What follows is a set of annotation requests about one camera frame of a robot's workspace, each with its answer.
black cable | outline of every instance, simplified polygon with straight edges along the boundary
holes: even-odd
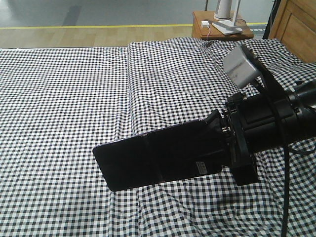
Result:
[[[285,135],[285,129],[281,121],[280,115],[275,108],[275,105],[271,101],[266,89],[257,81],[251,83],[267,100],[269,107],[276,119],[276,126],[279,129],[284,153],[284,193],[283,193],[283,217],[282,217],[282,229],[281,237],[286,237],[287,233],[287,220],[288,220],[288,208],[289,208],[289,191],[290,191],[290,154],[287,138]]]

gingham tablecloth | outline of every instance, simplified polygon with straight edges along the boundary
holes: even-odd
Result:
[[[96,145],[223,108],[238,89],[222,61],[241,43],[284,88],[316,77],[315,64],[277,40],[0,50],[0,236],[279,236],[280,148],[257,154],[256,184],[238,187],[224,168],[120,192],[107,188],[92,154]],[[315,154],[290,160],[288,236],[313,237]]]

table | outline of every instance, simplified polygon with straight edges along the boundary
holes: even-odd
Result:
[[[247,23],[238,16],[237,25],[243,28],[239,34],[224,35],[219,30],[211,25],[212,22],[217,21],[214,19],[214,11],[194,11],[193,12],[193,27],[192,37],[202,40],[245,40],[253,38],[252,31],[248,28]],[[208,21],[211,25],[211,33],[208,28],[201,27],[201,21]]]

gray floor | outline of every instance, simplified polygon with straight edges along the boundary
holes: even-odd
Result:
[[[239,12],[247,22],[267,22],[272,5],[241,0]],[[0,0],[0,27],[190,24],[192,11],[204,7],[205,0]]]

white lamp base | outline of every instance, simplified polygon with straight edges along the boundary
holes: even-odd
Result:
[[[231,35],[241,33],[242,28],[240,26],[234,26],[230,20],[213,22],[212,24],[217,30],[222,32],[224,35]]]

